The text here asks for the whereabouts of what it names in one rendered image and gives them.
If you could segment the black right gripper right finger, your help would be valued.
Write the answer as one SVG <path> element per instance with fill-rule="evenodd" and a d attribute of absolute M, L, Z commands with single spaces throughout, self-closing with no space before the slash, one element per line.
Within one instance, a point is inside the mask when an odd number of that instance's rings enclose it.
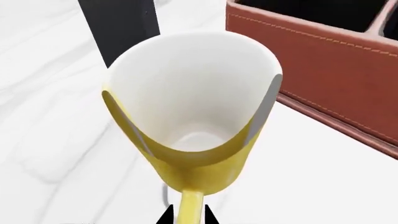
<path fill-rule="evenodd" d="M 223 200 L 220 198 L 205 198 L 203 206 L 202 224 L 220 224 L 216 214 L 222 211 Z"/>

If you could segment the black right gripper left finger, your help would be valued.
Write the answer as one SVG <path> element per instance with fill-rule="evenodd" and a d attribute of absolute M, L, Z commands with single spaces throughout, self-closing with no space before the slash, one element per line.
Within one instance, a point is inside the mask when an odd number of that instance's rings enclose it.
<path fill-rule="evenodd" d="M 160 216 L 156 224 L 175 224 L 174 205 L 164 198 L 163 203 L 166 206 L 165 212 Z"/>

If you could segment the yellow and white mug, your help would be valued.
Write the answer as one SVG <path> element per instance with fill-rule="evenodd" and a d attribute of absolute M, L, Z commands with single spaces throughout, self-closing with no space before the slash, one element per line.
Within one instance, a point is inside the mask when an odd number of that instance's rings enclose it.
<path fill-rule="evenodd" d="M 158 35 L 120 55 L 102 97 L 159 177 L 182 194 L 175 224 L 241 173 L 282 83 L 260 42 L 230 31 Z"/>

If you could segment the brown leather caddy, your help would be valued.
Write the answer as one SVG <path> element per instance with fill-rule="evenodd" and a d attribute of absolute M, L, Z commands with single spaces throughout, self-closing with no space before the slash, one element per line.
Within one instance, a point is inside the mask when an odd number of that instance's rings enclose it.
<path fill-rule="evenodd" d="M 278 102 L 398 160 L 398 0 L 227 0 L 282 65 Z"/>

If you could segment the black rectangular box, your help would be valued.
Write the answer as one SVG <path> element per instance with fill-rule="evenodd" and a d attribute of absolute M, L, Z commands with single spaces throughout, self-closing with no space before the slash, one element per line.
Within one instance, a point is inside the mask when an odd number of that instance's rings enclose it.
<path fill-rule="evenodd" d="M 78 0 L 107 67 L 139 42 L 160 35 L 154 0 Z"/>

